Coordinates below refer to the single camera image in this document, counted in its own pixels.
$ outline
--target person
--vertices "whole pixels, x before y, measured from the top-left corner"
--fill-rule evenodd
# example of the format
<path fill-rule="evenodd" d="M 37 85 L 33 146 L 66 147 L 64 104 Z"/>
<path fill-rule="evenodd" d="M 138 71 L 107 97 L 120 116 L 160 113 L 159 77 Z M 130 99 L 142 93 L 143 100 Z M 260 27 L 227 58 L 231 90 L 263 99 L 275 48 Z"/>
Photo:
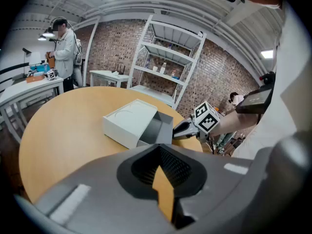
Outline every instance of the person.
<path fill-rule="evenodd" d="M 64 92 L 74 89 L 72 74 L 74 71 L 75 36 L 71 28 L 68 28 L 66 19 L 56 19 L 53 30 L 58 31 L 58 42 L 55 51 L 50 52 L 50 57 L 55 57 L 55 68 L 59 77 L 64 79 Z"/>
<path fill-rule="evenodd" d="M 312 44 L 311 37 L 292 7 L 284 0 L 250 0 L 285 15 L 282 33 L 276 41 L 276 80 L 271 103 L 260 122 L 233 153 L 233 157 L 254 159 L 264 147 L 312 127 Z M 211 136 L 251 127 L 257 115 L 226 115 Z"/>
<path fill-rule="evenodd" d="M 230 94 L 229 103 L 231 103 L 234 106 L 234 108 L 227 111 L 225 115 L 233 112 L 236 106 L 243 100 L 244 100 L 244 96 L 239 95 L 237 92 L 232 92 Z M 217 143 L 213 145 L 213 148 L 217 150 L 218 154 L 224 153 L 224 146 L 235 136 L 235 134 L 236 134 L 236 131 L 220 135 Z"/>

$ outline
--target small white table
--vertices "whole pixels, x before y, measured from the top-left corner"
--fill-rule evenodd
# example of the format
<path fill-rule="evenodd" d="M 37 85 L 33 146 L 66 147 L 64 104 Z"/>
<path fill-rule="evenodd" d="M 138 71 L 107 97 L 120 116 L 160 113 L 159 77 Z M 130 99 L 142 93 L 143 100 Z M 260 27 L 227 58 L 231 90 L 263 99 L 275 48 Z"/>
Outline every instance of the small white table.
<path fill-rule="evenodd" d="M 25 128 L 22 125 L 22 122 L 20 118 L 17 115 L 17 111 L 14 107 L 14 104 L 16 103 L 18 107 L 18 111 L 20 114 L 20 117 L 24 123 L 24 125 L 27 125 L 27 121 L 25 119 L 24 114 L 22 113 L 20 102 L 23 100 L 26 100 L 28 98 L 38 96 L 40 94 L 46 94 L 48 91 L 57 88 L 60 94 L 64 93 L 63 90 L 63 79 L 60 77 L 56 77 L 53 80 L 48 80 L 47 78 L 44 78 L 43 80 L 34 81 L 27 83 L 26 81 L 21 81 L 17 84 L 14 84 L 8 88 L 5 89 L 5 91 L 2 93 L 0 97 L 0 112 L 3 116 L 4 122 L 7 125 L 10 133 L 13 135 L 13 137 L 16 139 L 18 143 L 20 143 L 21 138 L 15 131 L 14 127 L 12 126 L 12 123 L 9 119 L 9 116 L 6 112 L 7 107 L 11 107 L 12 112 L 16 118 L 18 126 L 24 131 Z"/>
<path fill-rule="evenodd" d="M 126 75 L 113 75 L 112 71 L 109 70 L 91 70 L 90 71 L 90 86 L 93 87 L 94 80 L 93 76 L 101 77 L 103 80 L 117 83 L 117 88 L 120 88 L 123 81 L 128 81 L 129 76 Z"/>

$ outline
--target round wooden table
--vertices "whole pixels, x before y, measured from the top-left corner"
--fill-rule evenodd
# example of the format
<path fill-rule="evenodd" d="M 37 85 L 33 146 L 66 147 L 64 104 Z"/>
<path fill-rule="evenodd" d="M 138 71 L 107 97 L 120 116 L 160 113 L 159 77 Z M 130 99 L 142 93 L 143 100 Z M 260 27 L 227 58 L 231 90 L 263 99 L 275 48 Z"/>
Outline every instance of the round wooden table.
<path fill-rule="evenodd" d="M 174 118 L 183 117 L 163 102 L 122 88 L 80 88 L 55 97 L 32 117 L 19 148 L 19 170 L 25 190 L 34 203 L 47 189 L 94 159 L 127 150 L 103 134 L 102 117 L 140 99 Z M 173 144 L 202 152 L 193 137 Z"/>

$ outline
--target ceiling light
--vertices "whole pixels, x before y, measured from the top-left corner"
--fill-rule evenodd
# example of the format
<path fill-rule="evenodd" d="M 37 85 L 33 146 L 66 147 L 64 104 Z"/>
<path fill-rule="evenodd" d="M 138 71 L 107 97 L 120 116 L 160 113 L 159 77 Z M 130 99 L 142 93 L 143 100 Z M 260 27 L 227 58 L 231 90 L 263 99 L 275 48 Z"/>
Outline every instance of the ceiling light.
<path fill-rule="evenodd" d="M 54 37 L 55 36 L 51 26 L 44 31 L 43 36 L 44 37 Z"/>
<path fill-rule="evenodd" d="M 273 50 L 262 51 L 261 54 L 265 59 L 272 59 L 273 58 Z"/>
<path fill-rule="evenodd" d="M 39 40 L 39 41 L 46 41 L 46 40 L 47 40 L 47 38 L 46 38 L 46 37 L 44 37 L 43 35 L 41 35 L 41 36 L 38 38 L 38 40 Z"/>

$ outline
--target blue container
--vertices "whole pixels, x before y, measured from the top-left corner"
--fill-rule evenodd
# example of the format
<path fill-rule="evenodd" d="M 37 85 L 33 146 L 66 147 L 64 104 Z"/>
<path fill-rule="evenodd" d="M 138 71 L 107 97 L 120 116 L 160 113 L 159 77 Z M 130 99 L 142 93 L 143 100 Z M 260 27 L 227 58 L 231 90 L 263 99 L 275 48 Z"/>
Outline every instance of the blue container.
<path fill-rule="evenodd" d="M 45 74 L 50 70 L 50 66 L 46 65 L 38 65 L 36 66 L 38 72 L 44 72 Z"/>

